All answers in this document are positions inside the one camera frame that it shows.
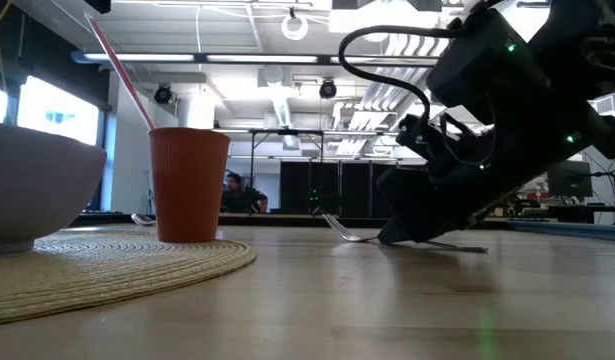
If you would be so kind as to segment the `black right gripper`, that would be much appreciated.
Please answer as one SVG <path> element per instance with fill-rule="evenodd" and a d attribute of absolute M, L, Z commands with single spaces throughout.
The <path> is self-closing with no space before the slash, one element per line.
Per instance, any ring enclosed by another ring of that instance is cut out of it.
<path fill-rule="evenodd" d="M 531 119 L 538 122 L 532 129 Z M 440 117 L 445 155 L 432 176 L 422 168 L 391 168 L 377 187 L 392 216 L 377 238 L 381 244 L 431 243 L 456 230 L 482 222 L 491 208 L 515 190 L 592 146 L 615 158 L 615 117 L 587 108 L 572 115 L 538 114 L 507 119 L 498 111 L 494 125 L 479 135 L 461 133 L 453 139 Z"/>

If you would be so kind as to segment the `red drinking straw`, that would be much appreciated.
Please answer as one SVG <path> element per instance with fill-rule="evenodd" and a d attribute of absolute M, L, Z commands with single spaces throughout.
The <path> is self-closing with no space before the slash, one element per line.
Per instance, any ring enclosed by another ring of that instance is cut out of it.
<path fill-rule="evenodd" d="M 155 129 L 155 125 L 153 123 L 153 121 L 151 120 L 148 112 L 146 111 L 145 107 L 143 106 L 142 102 L 140 101 L 140 98 L 138 97 L 138 94 L 135 90 L 135 87 L 129 77 L 129 75 L 127 74 L 123 64 L 121 63 L 121 61 L 119 60 L 116 52 L 114 51 L 113 47 L 111 46 L 111 44 L 109 43 L 109 41 L 107 40 L 106 36 L 104 35 L 102 29 L 100 28 L 100 26 L 98 25 L 98 23 L 96 22 L 96 20 L 94 19 L 93 16 L 91 16 L 88 13 L 84 14 L 85 19 L 87 20 L 88 24 L 90 25 L 95 37 L 97 38 L 98 42 L 100 43 L 100 45 L 102 46 L 105 54 L 107 55 L 113 69 L 115 70 L 116 74 L 118 75 L 121 83 L 123 84 L 125 90 L 127 91 L 127 93 L 129 94 L 129 96 L 131 97 L 136 109 L 138 110 L 138 112 L 140 113 L 146 127 L 148 131 L 152 131 Z"/>

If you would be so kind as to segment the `silver metal fork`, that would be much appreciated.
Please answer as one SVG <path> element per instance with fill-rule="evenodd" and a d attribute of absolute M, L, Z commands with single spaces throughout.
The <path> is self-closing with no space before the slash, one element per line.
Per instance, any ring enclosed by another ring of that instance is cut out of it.
<path fill-rule="evenodd" d="M 356 234 L 351 232 L 348 228 L 346 228 L 344 225 L 342 225 L 331 214 L 323 214 L 322 217 L 327 222 L 329 227 L 332 228 L 338 234 L 340 238 L 342 238 L 343 240 L 347 242 L 366 243 L 366 242 L 378 239 L 377 236 L 372 236 L 369 238 L 361 238 L 357 236 Z M 445 250 L 470 252 L 470 253 L 487 253 L 488 252 L 487 248 L 478 247 L 478 246 L 460 246 L 460 245 L 453 245 L 453 244 L 443 243 L 443 242 L 438 242 L 438 241 L 427 241 L 426 244 L 433 246 L 433 247 L 440 248 L 440 249 L 445 249 Z"/>

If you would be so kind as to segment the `orange ribbed plastic cup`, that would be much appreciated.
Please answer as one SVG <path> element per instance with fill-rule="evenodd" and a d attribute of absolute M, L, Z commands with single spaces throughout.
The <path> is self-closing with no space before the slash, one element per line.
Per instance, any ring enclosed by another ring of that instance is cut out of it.
<path fill-rule="evenodd" d="M 230 138 L 212 130 L 157 128 L 148 133 L 158 239 L 216 238 Z"/>

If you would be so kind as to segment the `black monitor on arm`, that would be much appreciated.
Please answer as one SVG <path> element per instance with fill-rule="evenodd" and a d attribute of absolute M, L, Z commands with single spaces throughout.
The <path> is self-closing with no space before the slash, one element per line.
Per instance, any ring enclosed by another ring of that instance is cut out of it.
<path fill-rule="evenodd" d="M 592 197 L 590 165 L 569 160 L 556 164 L 547 171 L 547 185 L 552 197 Z"/>

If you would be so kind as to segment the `large bright window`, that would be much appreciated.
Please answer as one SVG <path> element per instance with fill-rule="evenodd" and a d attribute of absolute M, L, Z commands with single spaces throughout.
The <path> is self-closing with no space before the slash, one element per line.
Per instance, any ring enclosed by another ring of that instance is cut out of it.
<path fill-rule="evenodd" d="M 99 109 L 41 79 L 21 86 L 17 125 L 96 145 Z"/>

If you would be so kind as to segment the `black partition panels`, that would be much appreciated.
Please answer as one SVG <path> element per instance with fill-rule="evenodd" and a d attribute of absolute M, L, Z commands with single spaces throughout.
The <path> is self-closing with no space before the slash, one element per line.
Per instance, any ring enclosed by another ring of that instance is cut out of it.
<path fill-rule="evenodd" d="M 389 218 L 391 210 L 377 182 L 392 168 L 394 165 L 352 161 L 282 162 L 280 210 L 342 218 Z"/>

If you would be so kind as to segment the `blue strip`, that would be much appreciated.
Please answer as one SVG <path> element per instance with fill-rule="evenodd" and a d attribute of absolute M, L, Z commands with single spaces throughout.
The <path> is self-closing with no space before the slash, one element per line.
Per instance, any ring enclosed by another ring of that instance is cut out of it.
<path fill-rule="evenodd" d="M 615 225 L 508 221 L 507 227 L 519 232 L 615 241 Z"/>

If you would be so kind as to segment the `person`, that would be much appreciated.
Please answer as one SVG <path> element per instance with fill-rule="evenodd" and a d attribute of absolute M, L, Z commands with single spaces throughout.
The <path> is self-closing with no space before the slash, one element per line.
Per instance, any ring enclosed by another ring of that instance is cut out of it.
<path fill-rule="evenodd" d="M 226 187 L 221 210 L 227 213 L 266 213 L 268 198 L 252 187 L 244 187 L 242 177 L 236 173 L 226 175 Z"/>

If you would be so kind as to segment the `grey ceramic bowl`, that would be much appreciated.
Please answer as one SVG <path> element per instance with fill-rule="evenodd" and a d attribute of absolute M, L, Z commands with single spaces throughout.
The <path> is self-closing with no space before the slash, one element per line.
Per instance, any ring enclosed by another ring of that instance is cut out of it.
<path fill-rule="evenodd" d="M 70 225 L 92 199 L 106 151 L 0 124 L 0 254 L 25 252 Z"/>

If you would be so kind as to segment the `white ceiling unit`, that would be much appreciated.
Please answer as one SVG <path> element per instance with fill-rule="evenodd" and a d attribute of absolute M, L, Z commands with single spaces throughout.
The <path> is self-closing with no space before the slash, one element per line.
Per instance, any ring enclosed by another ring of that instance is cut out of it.
<path fill-rule="evenodd" d="M 433 0 L 440 3 L 436 10 L 419 10 L 413 0 L 363 0 L 357 9 L 343 9 L 333 5 L 328 17 L 332 33 L 350 33 L 375 25 L 418 26 L 431 28 L 442 20 L 459 15 L 464 10 L 462 0 Z"/>

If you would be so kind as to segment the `round woven beige placemat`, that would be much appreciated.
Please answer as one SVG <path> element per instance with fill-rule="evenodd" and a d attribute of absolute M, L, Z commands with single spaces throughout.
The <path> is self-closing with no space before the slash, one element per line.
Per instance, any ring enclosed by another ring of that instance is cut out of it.
<path fill-rule="evenodd" d="M 111 304 L 238 271 L 257 258 L 231 240 L 166 243 L 136 230 L 63 230 L 0 254 L 0 324 Z"/>

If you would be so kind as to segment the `black table edge rail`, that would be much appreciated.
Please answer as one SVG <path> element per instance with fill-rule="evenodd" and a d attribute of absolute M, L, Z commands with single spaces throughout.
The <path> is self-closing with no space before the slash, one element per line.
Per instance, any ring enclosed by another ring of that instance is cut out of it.
<path fill-rule="evenodd" d="M 346 228 L 381 229 L 387 219 L 381 218 L 340 218 L 337 221 Z M 69 227 L 130 224 L 133 220 L 124 213 L 82 213 Z M 328 227 L 322 215 L 291 214 L 227 214 L 219 215 L 218 224 L 222 226 L 262 226 L 262 227 Z M 512 226 L 504 220 L 484 220 L 470 227 L 470 230 L 511 230 Z"/>

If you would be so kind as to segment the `black metal frame rig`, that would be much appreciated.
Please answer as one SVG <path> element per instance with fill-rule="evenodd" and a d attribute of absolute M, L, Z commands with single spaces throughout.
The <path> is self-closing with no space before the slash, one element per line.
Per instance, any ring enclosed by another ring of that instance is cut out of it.
<path fill-rule="evenodd" d="M 266 213 L 291 214 L 280 210 L 282 162 L 370 162 L 393 165 L 395 135 L 385 131 L 317 129 L 244 129 L 218 131 L 232 140 L 226 173 L 242 177 L 244 187 L 252 187 L 268 198 Z"/>

